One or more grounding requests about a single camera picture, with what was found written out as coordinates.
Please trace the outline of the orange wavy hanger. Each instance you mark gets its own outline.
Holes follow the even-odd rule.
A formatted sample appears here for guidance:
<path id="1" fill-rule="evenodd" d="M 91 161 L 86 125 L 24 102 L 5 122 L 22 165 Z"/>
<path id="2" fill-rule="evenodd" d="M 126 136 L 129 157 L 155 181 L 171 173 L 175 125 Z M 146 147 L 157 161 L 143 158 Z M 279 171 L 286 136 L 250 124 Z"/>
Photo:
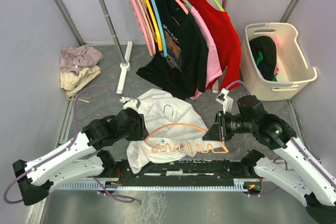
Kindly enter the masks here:
<path id="1" fill-rule="evenodd" d="M 186 111 L 179 112 L 171 105 L 166 104 L 166 109 L 171 110 L 169 123 L 164 124 L 144 140 L 151 148 L 152 153 L 194 156 L 196 153 L 226 154 L 228 149 L 224 142 L 203 141 L 202 136 L 207 132 L 203 119 L 196 113 L 192 106 Z"/>

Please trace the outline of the white t shirt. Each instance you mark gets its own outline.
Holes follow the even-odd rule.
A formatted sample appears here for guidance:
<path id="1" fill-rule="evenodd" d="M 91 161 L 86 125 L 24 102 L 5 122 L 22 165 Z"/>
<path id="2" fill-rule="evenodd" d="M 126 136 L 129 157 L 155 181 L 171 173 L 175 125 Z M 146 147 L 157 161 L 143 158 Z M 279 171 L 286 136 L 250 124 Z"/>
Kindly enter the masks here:
<path id="1" fill-rule="evenodd" d="M 224 142 L 204 141 L 208 128 L 191 104 L 170 93 L 151 89 L 132 99 L 125 108 L 134 108 L 144 116 L 149 136 L 132 141 L 127 148 L 129 166 L 138 174 L 148 163 L 163 164 L 178 161 L 197 153 L 226 154 Z"/>

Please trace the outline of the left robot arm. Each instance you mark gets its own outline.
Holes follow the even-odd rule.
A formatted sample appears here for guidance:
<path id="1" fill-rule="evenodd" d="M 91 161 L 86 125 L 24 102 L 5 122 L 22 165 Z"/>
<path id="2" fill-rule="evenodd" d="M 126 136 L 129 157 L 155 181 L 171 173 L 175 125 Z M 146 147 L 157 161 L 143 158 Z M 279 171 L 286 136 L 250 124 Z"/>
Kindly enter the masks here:
<path id="1" fill-rule="evenodd" d="M 112 176 L 118 165 L 105 147 L 125 139 L 144 140 L 149 135 L 144 116 L 132 108 L 91 121 L 71 140 L 33 161 L 18 160 L 13 170 L 26 206 L 45 199 L 52 191 L 91 176 Z"/>

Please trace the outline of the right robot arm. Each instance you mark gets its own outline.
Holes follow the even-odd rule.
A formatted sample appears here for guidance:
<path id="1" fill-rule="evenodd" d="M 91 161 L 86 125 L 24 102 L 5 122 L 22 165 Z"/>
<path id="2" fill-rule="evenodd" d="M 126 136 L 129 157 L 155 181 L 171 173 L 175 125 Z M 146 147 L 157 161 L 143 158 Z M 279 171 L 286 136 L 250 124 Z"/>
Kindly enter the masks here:
<path id="1" fill-rule="evenodd" d="M 308 151 L 288 123 L 268 113 L 254 95 L 238 99 L 239 113 L 233 115 L 233 99 L 220 94 L 217 102 L 223 106 L 216 113 L 215 123 L 203 140 L 222 143 L 235 134 L 250 133 L 295 170 L 295 174 L 276 166 L 262 153 L 252 150 L 241 160 L 241 172 L 246 177 L 265 178 L 282 188 L 305 206 L 317 223 L 335 223 L 335 177 Z"/>

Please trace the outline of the pink t shirt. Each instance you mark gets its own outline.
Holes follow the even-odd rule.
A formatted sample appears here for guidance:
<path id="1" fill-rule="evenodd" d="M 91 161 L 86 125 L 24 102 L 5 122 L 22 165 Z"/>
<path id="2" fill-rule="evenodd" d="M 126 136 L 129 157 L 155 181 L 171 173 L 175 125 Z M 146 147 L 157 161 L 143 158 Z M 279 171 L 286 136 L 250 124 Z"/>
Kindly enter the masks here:
<path id="1" fill-rule="evenodd" d="M 213 80 L 219 77 L 223 72 L 220 66 L 216 45 L 208 27 L 206 26 L 199 12 L 194 7 L 192 7 L 190 11 L 206 41 L 206 45 L 208 48 L 207 73 L 206 73 L 206 85 L 205 85 L 205 87 L 207 87 Z"/>

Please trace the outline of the black t shirt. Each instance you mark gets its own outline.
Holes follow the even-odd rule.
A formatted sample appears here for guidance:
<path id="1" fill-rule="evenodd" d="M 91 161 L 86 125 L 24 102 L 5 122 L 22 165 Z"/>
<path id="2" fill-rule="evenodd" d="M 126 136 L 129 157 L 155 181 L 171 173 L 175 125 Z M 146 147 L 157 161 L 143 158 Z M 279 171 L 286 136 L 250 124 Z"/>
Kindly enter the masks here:
<path id="1" fill-rule="evenodd" d="M 205 91 L 208 47 L 192 13 L 176 0 L 154 0 L 164 32 L 167 55 L 157 52 L 136 72 L 179 99 Z"/>

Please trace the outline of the red t shirt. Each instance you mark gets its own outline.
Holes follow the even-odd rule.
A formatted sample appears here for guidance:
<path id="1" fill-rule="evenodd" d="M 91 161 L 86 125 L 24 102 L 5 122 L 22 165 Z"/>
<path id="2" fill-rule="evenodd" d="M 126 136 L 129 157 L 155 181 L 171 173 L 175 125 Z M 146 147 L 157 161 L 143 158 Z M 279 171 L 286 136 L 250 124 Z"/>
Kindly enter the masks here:
<path id="1" fill-rule="evenodd" d="M 221 70 L 225 72 L 220 88 L 240 79 L 241 49 L 239 37 L 226 11 L 207 0 L 188 0 L 205 22 L 217 49 Z"/>

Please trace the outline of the blue hanger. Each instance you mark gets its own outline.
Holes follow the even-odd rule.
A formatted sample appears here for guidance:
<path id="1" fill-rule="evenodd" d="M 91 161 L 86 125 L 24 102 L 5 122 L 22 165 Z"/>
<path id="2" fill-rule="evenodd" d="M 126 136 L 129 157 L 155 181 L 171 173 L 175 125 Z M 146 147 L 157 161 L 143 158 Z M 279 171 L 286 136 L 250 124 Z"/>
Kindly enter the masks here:
<path id="1" fill-rule="evenodd" d="M 154 10 L 155 18 L 156 18 L 156 21 L 157 21 L 157 24 L 158 24 L 158 28 L 159 28 L 159 31 L 160 31 L 161 42 L 162 42 L 162 47 L 163 47 L 163 49 L 161 50 L 161 52 L 163 52 L 163 56 L 164 57 L 167 57 L 167 55 L 168 55 L 168 53 L 167 53 L 167 46 L 166 46 L 166 43 L 165 43 L 165 36 L 164 36 L 163 26 L 162 26 L 162 23 L 161 23 L 159 12 L 158 12 L 155 0 L 150 0 L 150 1 L 151 1 L 153 10 Z"/>

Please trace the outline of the pink wavy hanger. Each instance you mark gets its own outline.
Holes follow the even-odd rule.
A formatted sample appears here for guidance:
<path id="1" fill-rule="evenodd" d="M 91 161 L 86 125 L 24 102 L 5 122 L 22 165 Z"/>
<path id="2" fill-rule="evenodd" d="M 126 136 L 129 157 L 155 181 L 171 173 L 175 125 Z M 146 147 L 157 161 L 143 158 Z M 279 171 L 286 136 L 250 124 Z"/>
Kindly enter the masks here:
<path id="1" fill-rule="evenodd" d="M 149 24 L 146 12 L 142 4 L 142 0 L 129 0 L 129 3 L 147 45 L 149 54 L 150 56 L 154 56 L 156 53 L 154 37 L 152 34 L 151 25 Z"/>

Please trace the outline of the yellow hanger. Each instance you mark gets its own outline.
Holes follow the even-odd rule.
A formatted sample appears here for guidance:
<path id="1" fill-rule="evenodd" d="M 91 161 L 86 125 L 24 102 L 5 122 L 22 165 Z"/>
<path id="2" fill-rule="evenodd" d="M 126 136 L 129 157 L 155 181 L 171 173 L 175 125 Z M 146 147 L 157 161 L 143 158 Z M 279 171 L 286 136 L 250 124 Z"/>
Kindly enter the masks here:
<path id="1" fill-rule="evenodd" d="M 158 24 L 156 22 L 156 16 L 150 4 L 150 0 L 142 0 L 143 7 L 146 9 L 146 17 L 151 28 L 151 32 L 154 38 L 154 41 L 157 43 L 158 50 L 163 51 L 163 43 L 160 34 Z"/>

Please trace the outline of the beige crumpled cloth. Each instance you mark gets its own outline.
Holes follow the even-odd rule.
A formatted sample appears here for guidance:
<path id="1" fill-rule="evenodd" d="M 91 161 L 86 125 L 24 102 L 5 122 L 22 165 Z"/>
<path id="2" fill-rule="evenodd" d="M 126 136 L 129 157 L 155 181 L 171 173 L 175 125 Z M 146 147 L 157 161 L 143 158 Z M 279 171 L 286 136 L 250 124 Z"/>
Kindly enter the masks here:
<path id="1" fill-rule="evenodd" d="M 62 72 L 60 74 L 60 87 L 65 90 L 68 100 L 74 100 L 75 96 L 101 72 L 99 66 L 85 67 L 78 74 Z"/>

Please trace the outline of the cream laundry basket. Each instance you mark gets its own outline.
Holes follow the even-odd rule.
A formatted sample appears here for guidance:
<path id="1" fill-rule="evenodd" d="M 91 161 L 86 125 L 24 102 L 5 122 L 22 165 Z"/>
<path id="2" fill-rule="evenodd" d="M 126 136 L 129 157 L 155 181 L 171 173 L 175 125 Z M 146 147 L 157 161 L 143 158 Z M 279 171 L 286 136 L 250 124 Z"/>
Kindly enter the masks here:
<path id="1" fill-rule="evenodd" d="M 240 72 L 251 94 L 260 101 L 291 99 L 318 77 L 316 68 L 309 67 L 306 62 L 297 43 L 298 35 L 295 26 L 289 23 L 256 23 L 245 27 Z M 249 42 L 260 36 L 268 36 L 275 43 L 279 69 L 276 81 L 264 79 L 254 61 Z"/>

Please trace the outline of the mauve crumpled cloth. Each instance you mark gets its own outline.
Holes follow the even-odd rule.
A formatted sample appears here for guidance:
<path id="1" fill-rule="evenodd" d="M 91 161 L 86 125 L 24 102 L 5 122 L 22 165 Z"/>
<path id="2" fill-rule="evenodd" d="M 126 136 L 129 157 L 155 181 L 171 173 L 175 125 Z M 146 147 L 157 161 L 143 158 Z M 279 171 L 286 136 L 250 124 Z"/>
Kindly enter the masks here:
<path id="1" fill-rule="evenodd" d="M 60 68 L 63 72 L 78 75 L 83 68 L 94 67 L 103 58 L 103 54 L 92 46 L 63 48 L 61 50 Z"/>

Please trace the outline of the dark clothes in basket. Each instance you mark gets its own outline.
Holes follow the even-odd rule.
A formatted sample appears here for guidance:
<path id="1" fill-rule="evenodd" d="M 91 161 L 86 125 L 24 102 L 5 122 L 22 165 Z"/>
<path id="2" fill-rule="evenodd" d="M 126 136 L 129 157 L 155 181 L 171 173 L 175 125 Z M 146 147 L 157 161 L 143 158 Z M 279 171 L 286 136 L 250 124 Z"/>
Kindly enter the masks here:
<path id="1" fill-rule="evenodd" d="M 268 36 L 259 36 L 249 41 L 257 69 L 267 81 L 277 82 L 277 49 Z"/>

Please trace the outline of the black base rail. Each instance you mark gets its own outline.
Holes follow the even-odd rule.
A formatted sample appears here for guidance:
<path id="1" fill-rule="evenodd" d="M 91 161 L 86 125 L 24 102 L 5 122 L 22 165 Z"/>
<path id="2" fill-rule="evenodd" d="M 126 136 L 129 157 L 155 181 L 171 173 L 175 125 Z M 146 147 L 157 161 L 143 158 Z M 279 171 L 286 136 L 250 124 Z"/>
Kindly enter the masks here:
<path id="1" fill-rule="evenodd" d="M 148 163 L 139 173 L 132 172 L 128 161 L 121 160 L 99 175 L 106 186 L 129 190 L 161 191 L 237 191 L 258 195 L 262 178 L 253 169 L 254 160 L 182 160 L 164 164 Z"/>

